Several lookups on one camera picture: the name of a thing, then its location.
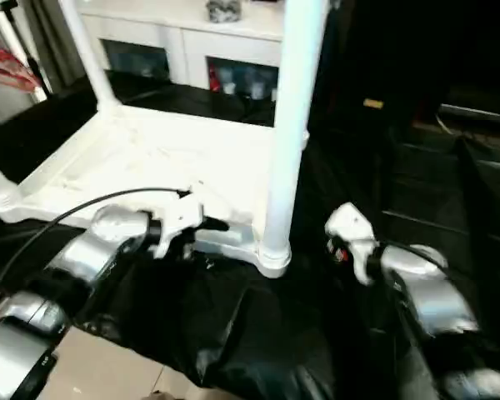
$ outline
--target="white cabinet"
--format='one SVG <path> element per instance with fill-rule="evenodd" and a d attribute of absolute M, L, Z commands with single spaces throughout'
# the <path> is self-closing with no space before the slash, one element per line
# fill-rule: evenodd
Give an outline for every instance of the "white cabinet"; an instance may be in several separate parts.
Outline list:
<path fill-rule="evenodd" d="M 280 65 L 280 42 L 190 30 L 183 32 L 183 41 L 188 84 L 197 88 L 209 88 L 208 57 L 270 67 Z"/>
<path fill-rule="evenodd" d="M 162 48 L 167 53 L 170 78 L 174 83 L 188 84 L 187 61 L 181 29 L 106 17 L 83 16 L 92 46 L 104 69 L 110 69 L 104 40 Z"/>
<path fill-rule="evenodd" d="M 280 65 L 283 3 L 243 3 L 241 22 L 207 20 L 205 0 L 78 1 L 100 63 L 112 65 L 103 41 L 162 48 L 175 83 L 209 88 L 208 58 Z"/>

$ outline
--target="black cloth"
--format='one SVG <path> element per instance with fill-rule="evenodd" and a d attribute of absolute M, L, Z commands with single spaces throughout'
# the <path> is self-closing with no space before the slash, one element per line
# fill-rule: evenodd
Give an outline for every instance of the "black cloth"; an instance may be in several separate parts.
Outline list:
<path fill-rule="evenodd" d="M 266 103 L 120 75 L 112 84 L 133 105 L 273 123 Z M 20 182 L 94 110 L 93 94 L 80 84 L 14 118 L 0 128 L 0 168 Z M 109 295 L 77 325 L 182 371 L 197 385 L 241 398 L 396 398 L 408 344 L 393 302 L 379 286 L 360 287 L 349 268 L 324 254 L 324 223 L 340 204 L 353 201 L 378 236 L 427 244 L 447 256 L 452 279 L 498 343 L 488 354 L 500 367 L 500 318 L 490 312 L 500 309 L 500 166 L 485 162 L 499 161 L 500 154 L 416 132 L 416 141 L 397 145 L 386 157 L 363 132 L 321 123 L 311 134 L 285 277 L 269 280 L 251 265 L 221 257 L 138 257 L 119 270 Z M 475 205 L 478 197 L 487 200 Z M 479 227 L 485 218 L 494 221 L 488 229 Z M 41 226 L 0 221 L 0 267 Z M 52 230 L 18 261 L 5 288 L 20 288 L 79 232 Z"/>

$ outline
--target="black cable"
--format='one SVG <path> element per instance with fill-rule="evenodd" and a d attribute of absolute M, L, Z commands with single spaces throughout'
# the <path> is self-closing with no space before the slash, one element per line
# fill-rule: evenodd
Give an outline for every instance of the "black cable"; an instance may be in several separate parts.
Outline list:
<path fill-rule="evenodd" d="M 124 196 L 126 194 L 130 193 L 140 193 L 140 192 L 173 192 L 177 193 L 177 195 L 182 198 L 185 197 L 189 194 L 188 191 L 183 191 L 183 190 L 177 190 L 177 189 L 171 189 L 167 187 L 140 187 L 137 189 L 128 189 L 128 190 L 122 190 L 120 192 L 113 192 L 106 194 L 101 197 L 94 198 L 93 200 L 89 200 L 88 202 L 85 202 L 83 204 L 80 204 L 79 206 L 76 206 L 75 208 L 72 208 L 68 210 L 67 212 L 64 212 L 58 217 L 55 217 L 52 221 L 48 222 L 44 227 L 42 227 L 37 233 L 35 233 L 32 237 L 30 237 L 27 242 L 25 242 L 18 250 L 13 254 L 13 256 L 9 259 L 9 261 L 6 263 L 6 265 L 3 267 L 1 273 L 0 273 L 0 287 L 3 283 L 3 280 L 5 277 L 8 275 L 9 271 L 11 270 L 13 264 L 18 260 L 18 258 L 30 247 L 32 246 L 42 235 L 44 235 L 46 232 L 48 232 L 50 229 L 58 225 L 63 219 L 70 217 L 74 213 L 77 213 L 80 210 L 83 210 L 84 208 L 90 207 L 93 204 L 97 204 L 100 202 L 103 202 L 105 200 L 108 200 L 110 198 L 116 198 L 119 196 Z"/>

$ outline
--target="floor tile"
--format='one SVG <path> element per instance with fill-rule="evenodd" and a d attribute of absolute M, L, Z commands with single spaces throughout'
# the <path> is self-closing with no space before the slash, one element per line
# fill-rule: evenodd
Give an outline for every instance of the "floor tile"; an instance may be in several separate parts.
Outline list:
<path fill-rule="evenodd" d="M 57 354 L 57 366 L 38 400 L 140 400 L 163 370 L 161 364 L 76 328 Z"/>

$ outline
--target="gray object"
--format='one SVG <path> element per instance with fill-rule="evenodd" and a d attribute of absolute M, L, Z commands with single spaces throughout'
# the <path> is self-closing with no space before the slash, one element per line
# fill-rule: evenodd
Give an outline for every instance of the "gray object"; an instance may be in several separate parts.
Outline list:
<path fill-rule="evenodd" d="M 241 19 L 241 0 L 209 0 L 207 10 L 212 23 L 234 23 Z"/>
<path fill-rule="evenodd" d="M 426 246 L 412 246 L 446 266 L 446 259 Z M 382 266 L 394 271 L 401 282 L 396 284 L 407 296 L 407 308 L 424 334 L 477 331 L 478 323 L 462 294 L 434 264 L 403 248 L 388 246 L 383 251 Z"/>

